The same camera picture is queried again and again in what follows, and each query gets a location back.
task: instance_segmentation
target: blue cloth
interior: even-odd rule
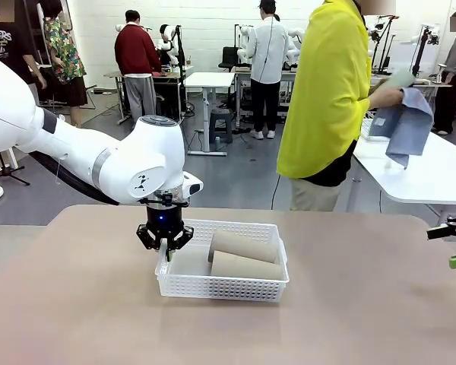
[[[431,106],[411,87],[404,89],[402,105],[377,111],[369,135],[390,138],[387,156],[407,168],[410,155],[422,156],[433,124]]]

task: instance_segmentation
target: sneaker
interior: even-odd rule
[[[264,139],[264,134],[260,131],[260,132],[256,132],[254,129],[250,131],[250,135],[255,138],[255,139]]]

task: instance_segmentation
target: red jacket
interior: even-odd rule
[[[161,71],[152,38],[138,25],[128,24],[116,37],[115,57],[122,75]]]

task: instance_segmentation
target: floral shirt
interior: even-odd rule
[[[78,50],[74,40],[67,30],[61,25],[58,17],[44,20],[44,35],[49,49],[55,49],[57,56],[64,62],[62,68],[52,63],[54,72],[58,79],[66,84],[73,78],[79,78],[86,75],[84,65],[79,58]]]

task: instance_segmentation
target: perforated basket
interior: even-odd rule
[[[166,247],[160,250],[156,275],[160,294],[165,297],[210,298],[279,302],[289,282],[287,254],[279,230],[273,224],[248,224],[221,221],[186,220],[195,229],[194,238],[177,251],[171,262],[166,260]],[[207,257],[216,229],[246,236],[279,248],[275,262],[283,266],[283,280],[250,278],[219,278],[210,276],[211,264]]]

